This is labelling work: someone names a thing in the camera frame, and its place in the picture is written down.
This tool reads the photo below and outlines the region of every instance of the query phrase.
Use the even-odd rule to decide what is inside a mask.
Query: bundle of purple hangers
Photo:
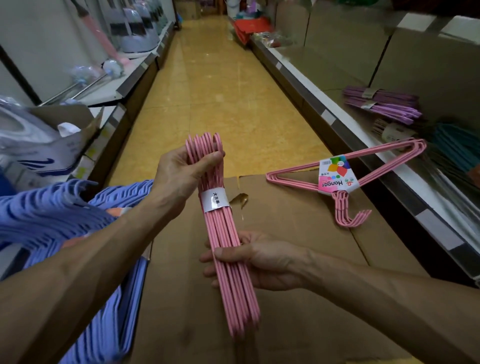
[[[347,105],[355,106],[411,125],[422,113],[416,109],[418,96],[347,86],[342,91]]]

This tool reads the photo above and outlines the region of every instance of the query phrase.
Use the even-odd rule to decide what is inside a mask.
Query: colorful flower logo
[[[330,158],[330,160],[332,161],[332,164],[328,166],[328,171],[337,172],[340,176],[344,177],[350,169],[350,165],[345,156],[333,157]]]

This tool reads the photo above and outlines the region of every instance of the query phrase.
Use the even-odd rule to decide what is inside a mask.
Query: hanger
[[[401,164],[408,162],[409,160],[420,155],[425,148],[427,143],[423,139],[405,139],[400,141],[395,141],[381,146],[374,146],[372,148],[362,149],[355,152],[344,154],[346,159],[358,158],[367,156],[370,154],[385,152],[393,149],[404,149],[409,148],[409,151],[395,157],[393,160],[385,163],[380,168],[374,170],[373,172],[367,174],[365,177],[362,177],[358,180],[358,187],[371,182],[384,174],[390,172]],[[305,170],[308,168],[318,167],[319,162],[314,162],[310,164],[305,164],[302,166],[286,168],[283,170],[276,170],[266,174],[267,181],[271,183],[281,184],[289,187],[297,187],[304,190],[316,191],[323,194],[329,194],[335,200],[335,220],[340,226],[346,228],[355,228],[365,222],[367,217],[372,212],[371,210],[360,211],[353,219],[348,216],[348,192],[345,190],[337,190],[331,193],[320,191],[319,185],[316,183],[302,182],[292,180],[290,178],[279,177],[279,174],[296,172],[299,170]]]

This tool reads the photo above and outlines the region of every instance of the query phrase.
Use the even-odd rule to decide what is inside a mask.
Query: yellow floor
[[[220,133],[225,177],[263,174],[330,153],[226,17],[183,23],[173,38],[110,185],[155,176],[160,156],[188,134]]]

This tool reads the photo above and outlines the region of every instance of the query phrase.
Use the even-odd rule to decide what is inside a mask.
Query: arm
[[[480,363],[480,291],[360,266],[255,232],[216,258],[246,260],[258,288],[307,288],[375,327],[424,363]],[[207,252],[201,261],[213,259]],[[209,266],[204,274],[215,275]]]
[[[185,206],[200,176],[222,159],[195,165],[186,150],[162,156],[148,197],[75,246],[0,282],[3,363],[57,363],[153,238]]]

